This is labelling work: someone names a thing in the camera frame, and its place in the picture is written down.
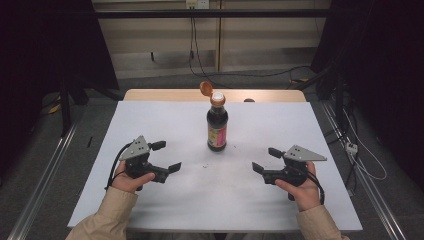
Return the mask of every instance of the black curtain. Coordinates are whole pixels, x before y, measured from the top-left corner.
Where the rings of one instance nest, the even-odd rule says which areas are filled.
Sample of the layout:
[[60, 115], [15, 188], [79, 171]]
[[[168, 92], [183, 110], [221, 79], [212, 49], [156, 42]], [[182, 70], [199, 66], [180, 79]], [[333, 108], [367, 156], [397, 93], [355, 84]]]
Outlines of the black curtain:
[[95, 18], [47, 17], [51, 11], [94, 12], [90, 0], [14, 0], [0, 6], [1, 162], [4, 176], [24, 148], [42, 98], [61, 79], [79, 88], [87, 79], [118, 89], [112, 62]]
[[[333, 1], [332, 7], [349, 7]], [[316, 72], [340, 54], [349, 31], [354, 39], [338, 62], [338, 74], [399, 166], [424, 190], [424, 5], [421, 1], [375, 0], [353, 6], [356, 21], [329, 18], [312, 63]], [[317, 91], [331, 92], [323, 78]]]

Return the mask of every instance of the bottle cap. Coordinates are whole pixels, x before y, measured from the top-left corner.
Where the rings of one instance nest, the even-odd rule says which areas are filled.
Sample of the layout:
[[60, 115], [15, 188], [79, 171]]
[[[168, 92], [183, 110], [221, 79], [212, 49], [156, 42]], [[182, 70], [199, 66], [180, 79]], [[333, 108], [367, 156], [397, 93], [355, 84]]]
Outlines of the bottle cap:
[[223, 106], [225, 103], [225, 96], [221, 92], [214, 92], [211, 96], [211, 103], [213, 106]]
[[223, 106], [225, 103], [225, 96], [221, 92], [213, 92], [212, 84], [208, 81], [203, 81], [200, 83], [200, 92], [206, 97], [210, 97], [212, 106]]
[[202, 92], [203, 96], [211, 97], [213, 92], [212, 84], [208, 81], [201, 82], [200, 92]]

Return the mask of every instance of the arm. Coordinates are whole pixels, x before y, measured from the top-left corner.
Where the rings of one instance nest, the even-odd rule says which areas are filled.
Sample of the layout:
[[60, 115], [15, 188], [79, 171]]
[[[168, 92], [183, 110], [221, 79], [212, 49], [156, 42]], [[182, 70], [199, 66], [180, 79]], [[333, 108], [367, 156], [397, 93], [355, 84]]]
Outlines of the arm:
[[[307, 166], [309, 172], [316, 173], [315, 165], [312, 162], [308, 162]], [[318, 187], [311, 180], [307, 179], [299, 187], [295, 187], [280, 179], [275, 180], [275, 184], [294, 196], [299, 209], [297, 222], [306, 240], [349, 239], [341, 235], [330, 213], [324, 205], [321, 205]]]
[[155, 178], [153, 173], [137, 179], [128, 177], [124, 161], [115, 171], [115, 180], [108, 188], [99, 210], [82, 220], [72, 229], [66, 240], [126, 239], [125, 229], [131, 210], [137, 202], [136, 189]]

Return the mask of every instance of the metal rail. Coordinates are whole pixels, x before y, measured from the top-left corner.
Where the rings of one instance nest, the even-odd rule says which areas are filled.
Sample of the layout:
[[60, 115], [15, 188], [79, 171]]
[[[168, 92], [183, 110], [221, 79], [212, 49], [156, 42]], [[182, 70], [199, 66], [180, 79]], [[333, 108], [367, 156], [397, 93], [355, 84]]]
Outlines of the metal rail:
[[359, 12], [350, 9], [182, 9], [182, 10], [98, 10], [48, 11], [43, 17], [55, 18], [325, 18], [337, 16], [349, 18]]
[[34, 222], [35, 217], [37, 216], [37, 213], [44, 201], [44, 197], [46, 196], [47, 191], [49, 190], [49, 187], [54, 179], [57, 169], [59, 168], [66, 150], [68, 149], [68, 146], [74, 136], [77, 125], [82, 119], [84, 108], [80, 108], [79, 110], [80, 111], [77, 111], [76, 119], [71, 125], [67, 134], [60, 138], [56, 150], [50, 158], [50, 161], [44, 170], [44, 173], [37, 186], [35, 187], [29, 201], [25, 205], [24, 210], [16, 221], [15, 226], [7, 238], [8, 240], [23, 240], [28, 235], [32, 223]]
[[[343, 138], [341, 138], [342, 133], [340, 132], [340, 130], [338, 130], [339, 128], [337, 127], [337, 122], [333, 117], [335, 116], [333, 108], [331, 107], [331, 105], [325, 104], [323, 102], [322, 102], [322, 107], [324, 109], [325, 114], [327, 115], [328, 121], [330, 122], [331, 126], [334, 129], [334, 132], [336, 133], [337, 137], [340, 139], [342, 148], [344, 149], [346, 141]], [[353, 164], [354, 162], [353, 156], [351, 154], [348, 154], [348, 156], [349, 156], [350, 163]], [[357, 159], [357, 162], [358, 164], [361, 165], [362, 168], [365, 169], [365, 166], [362, 163], [360, 158]], [[364, 172], [358, 168], [358, 164], [355, 165], [355, 172], [359, 180], [361, 181], [361, 184], [364, 187], [365, 192], [367, 193], [378, 216], [380, 217], [381, 222], [386, 228], [386, 231], [389, 234], [390, 239], [393, 239], [393, 240], [407, 239], [405, 234], [402, 232], [401, 226], [396, 220], [395, 215], [393, 214], [387, 202], [384, 200], [383, 196], [381, 195], [380, 191], [375, 185], [373, 179], [367, 174], [364, 174]]]

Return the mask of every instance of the bottle label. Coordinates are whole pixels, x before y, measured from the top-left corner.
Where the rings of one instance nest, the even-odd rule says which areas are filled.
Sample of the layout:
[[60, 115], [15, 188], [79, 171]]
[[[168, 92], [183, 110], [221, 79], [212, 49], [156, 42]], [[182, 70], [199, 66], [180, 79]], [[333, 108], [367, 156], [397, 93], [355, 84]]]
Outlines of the bottle label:
[[227, 137], [227, 125], [223, 128], [212, 128], [210, 124], [208, 124], [208, 143], [212, 147], [222, 147], [226, 143]]

